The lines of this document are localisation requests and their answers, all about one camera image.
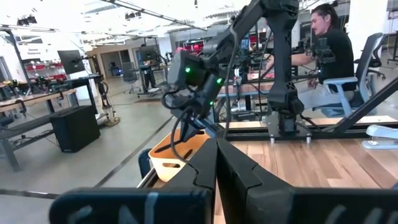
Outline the blue-grey office chair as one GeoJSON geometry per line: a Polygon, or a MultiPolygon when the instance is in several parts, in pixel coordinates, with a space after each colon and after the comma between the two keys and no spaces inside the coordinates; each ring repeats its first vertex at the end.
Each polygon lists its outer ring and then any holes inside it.
{"type": "Polygon", "coordinates": [[[371,64],[373,56],[377,55],[377,51],[381,47],[383,38],[384,35],[380,32],[372,34],[367,38],[361,57],[358,61],[355,77],[332,78],[323,82],[326,85],[336,86],[338,90],[338,96],[340,97],[340,102],[314,107],[312,108],[313,111],[321,110],[321,112],[327,117],[347,117],[354,110],[365,104],[370,97],[376,94],[373,77],[368,77],[368,73],[377,73],[377,71],[369,70],[369,65],[371,64]],[[352,100],[348,100],[343,93],[343,84],[347,83],[354,83],[357,87],[357,89],[354,91],[352,100]]]}

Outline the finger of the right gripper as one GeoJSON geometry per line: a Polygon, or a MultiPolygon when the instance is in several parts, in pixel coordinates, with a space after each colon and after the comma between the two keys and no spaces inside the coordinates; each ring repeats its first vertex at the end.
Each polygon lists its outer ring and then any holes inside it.
{"type": "Polygon", "coordinates": [[[196,134],[198,134],[202,129],[205,129],[206,126],[200,120],[193,120],[189,122],[189,137],[192,138],[196,134]]]}
{"type": "Polygon", "coordinates": [[[182,121],[180,123],[180,141],[187,142],[195,135],[195,126],[192,122],[182,121]]]}

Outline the red parts shelf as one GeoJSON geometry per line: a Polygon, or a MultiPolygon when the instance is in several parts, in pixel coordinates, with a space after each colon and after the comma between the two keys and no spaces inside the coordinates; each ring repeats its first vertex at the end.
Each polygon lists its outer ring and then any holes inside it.
{"type": "Polygon", "coordinates": [[[205,39],[190,39],[190,40],[178,41],[175,43],[176,45],[175,53],[184,50],[192,55],[198,55],[203,50],[205,43],[206,43],[205,39]]]}

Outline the black computer monitor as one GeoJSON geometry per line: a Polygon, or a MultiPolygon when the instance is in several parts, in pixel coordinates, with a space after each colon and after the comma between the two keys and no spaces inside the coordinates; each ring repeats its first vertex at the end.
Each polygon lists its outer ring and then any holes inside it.
{"type": "Polygon", "coordinates": [[[142,61],[155,60],[158,61],[157,48],[154,45],[142,46],[139,48],[142,61]]]}
{"type": "Polygon", "coordinates": [[[67,75],[85,70],[83,59],[78,50],[59,50],[58,56],[67,75]]]}

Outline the person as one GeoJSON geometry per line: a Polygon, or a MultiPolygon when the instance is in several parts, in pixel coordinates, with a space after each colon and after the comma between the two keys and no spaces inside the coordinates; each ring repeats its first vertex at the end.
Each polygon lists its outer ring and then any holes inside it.
{"type": "Polygon", "coordinates": [[[314,46],[325,38],[335,61],[321,66],[318,78],[307,82],[307,87],[298,91],[298,98],[305,109],[337,104],[341,102],[336,85],[325,84],[325,80],[354,77],[354,55],[348,35],[338,27],[338,15],[335,8],[328,3],[321,4],[312,10],[312,31],[316,37],[314,46]]]}

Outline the yellow plastic bin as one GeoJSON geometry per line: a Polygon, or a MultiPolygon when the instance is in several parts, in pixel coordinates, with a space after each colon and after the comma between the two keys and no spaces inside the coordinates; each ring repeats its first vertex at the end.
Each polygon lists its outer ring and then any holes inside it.
{"type": "MultiPolygon", "coordinates": [[[[149,152],[150,161],[159,177],[163,182],[168,182],[175,174],[177,174],[182,167],[185,165],[184,162],[177,159],[172,150],[168,147],[163,149],[163,147],[170,144],[171,134],[161,140],[155,148],[151,149],[149,152]]],[[[189,160],[203,143],[209,139],[204,131],[200,131],[197,135],[190,138],[187,142],[182,142],[175,145],[175,149],[180,156],[184,159],[189,160]]]]}

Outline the black cabinet box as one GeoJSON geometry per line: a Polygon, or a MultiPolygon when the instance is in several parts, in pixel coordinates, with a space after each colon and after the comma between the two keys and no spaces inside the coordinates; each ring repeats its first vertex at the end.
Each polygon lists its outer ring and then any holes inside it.
{"type": "Polygon", "coordinates": [[[78,152],[100,137],[93,106],[68,108],[51,117],[50,122],[64,153],[78,152]]]}

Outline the black desk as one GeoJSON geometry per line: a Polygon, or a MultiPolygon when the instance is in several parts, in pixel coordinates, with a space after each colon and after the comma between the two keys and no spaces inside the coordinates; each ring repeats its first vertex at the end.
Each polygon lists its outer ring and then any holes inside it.
{"type": "Polygon", "coordinates": [[[137,94],[138,98],[140,98],[141,95],[154,96],[158,91],[166,90],[169,87],[167,81],[169,75],[169,65],[161,65],[159,63],[150,64],[150,65],[140,65],[138,71],[141,76],[141,83],[142,83],[142,91],[137,94]],[[145,83],[144,70],[151,73],[154,73],[156,71],[162,71],[164,78],[163,82],[157,84],[155,88],[148,89],[145,83]]]}

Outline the wooden workbench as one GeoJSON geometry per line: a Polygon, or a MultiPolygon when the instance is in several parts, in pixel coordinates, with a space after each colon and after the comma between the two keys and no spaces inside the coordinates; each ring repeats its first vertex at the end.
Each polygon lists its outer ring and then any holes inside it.
{"type": "Polygon", "coordinates": [[[49,124],[50,118],[60,114],[59,111],[54,110],[52,105],[52,101],[57,98],[59,100],[64,100],[65,98],[69,100],[70,106],[68,108],[64,108],[62,110],[63,112],[69,111],[73,107],[77,107],[79,105],[75,90],[41,93],[30,96],[21,96],[13,100],[0,101],[0,158],[5,158],[14,171],[20,170],[19,163],[15,156],[15,152],[18,149],[26,147],[29,144],[46,138],[54,133],[53,130],[48,130],[34,137],[24,138],[22,136],[26,132],[49,124]],[[43,102],[47,104],[50,111],[49,114],[18,124],[14,127],[9,126],[9,124],[14,121],[14,118],[12,116],[8,117],[2,115],[8,111],[17,110],[25,116],[27,115],[27,107],[43,102]]]}

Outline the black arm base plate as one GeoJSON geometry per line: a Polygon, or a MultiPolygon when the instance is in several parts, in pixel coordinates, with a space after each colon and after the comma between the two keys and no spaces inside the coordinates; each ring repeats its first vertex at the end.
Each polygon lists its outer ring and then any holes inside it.
{"type": "Polygon", "coordinates": [[[299,116],[273,112],[266,116],[270,142],[303,140],[311,143],[312,133],[299,116]]]}

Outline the white stapler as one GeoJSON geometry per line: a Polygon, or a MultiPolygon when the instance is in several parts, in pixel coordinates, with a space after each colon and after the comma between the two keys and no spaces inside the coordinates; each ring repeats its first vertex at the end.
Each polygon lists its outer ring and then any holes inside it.
{"type": "Polygon", "coordinates": [[[389,128],[372,124],[366,134],[371,140],[362,141],[364,148],[369,150],[398,150],[398,128],[389,128]]]}

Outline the grey office chair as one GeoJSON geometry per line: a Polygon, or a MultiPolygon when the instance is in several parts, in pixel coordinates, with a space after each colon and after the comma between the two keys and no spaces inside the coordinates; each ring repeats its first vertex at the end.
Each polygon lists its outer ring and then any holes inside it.
{"type": "Polygon", "coordinates": [[[134,62],[123,62],[122,69],[123,74],[121,75],[121,78],[123,82],[130,84],[130,89],[128,90],[128,93],[131,94],[134,92],[134,90],[141,91],[140,87],[134,85],[135,82],[139,80],[137,76],[139,69],[136,68],[134,62]]]}

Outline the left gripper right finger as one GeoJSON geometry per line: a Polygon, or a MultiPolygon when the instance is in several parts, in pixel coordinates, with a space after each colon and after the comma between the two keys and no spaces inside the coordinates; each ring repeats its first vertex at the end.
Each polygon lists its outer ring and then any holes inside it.
{"type": "Polygon", "coordinates": [[[294,187],[228,141],[217,145],[227,224],[398,224],[398,189],[294,187]]]}

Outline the black robot stand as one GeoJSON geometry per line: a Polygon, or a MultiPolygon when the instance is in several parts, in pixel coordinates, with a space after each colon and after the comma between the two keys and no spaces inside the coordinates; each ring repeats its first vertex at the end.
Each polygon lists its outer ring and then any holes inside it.
{"type": "Polygon", "coordinates": [[[103,77],[103,74],[101,73],[97,56],[92,55],[91,61],[95,68],[95,73],[99,76],[98,78],[95,78],[95,82],[96,82],[96,86],[98,89],[98,93],[100,95],[102,110],[106,114],[106,120],[105,120],[104,124],[106,126],[115,126],[120,122],[120,117],[115,117],[116,112],[115,112],[112,104],[109,102],[109,98],[108,98],[109,86],[107,83],[104,82],[104,77],[103,77]]]}

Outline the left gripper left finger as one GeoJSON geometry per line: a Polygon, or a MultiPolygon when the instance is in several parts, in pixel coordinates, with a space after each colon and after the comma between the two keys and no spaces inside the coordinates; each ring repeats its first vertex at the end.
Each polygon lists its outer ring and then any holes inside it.
{"type": "Polygon", "coordinates": [[[212,224],[217,145],[207,139],[160,188],[78,188],[51,204],[51,224],[212,224]]]}

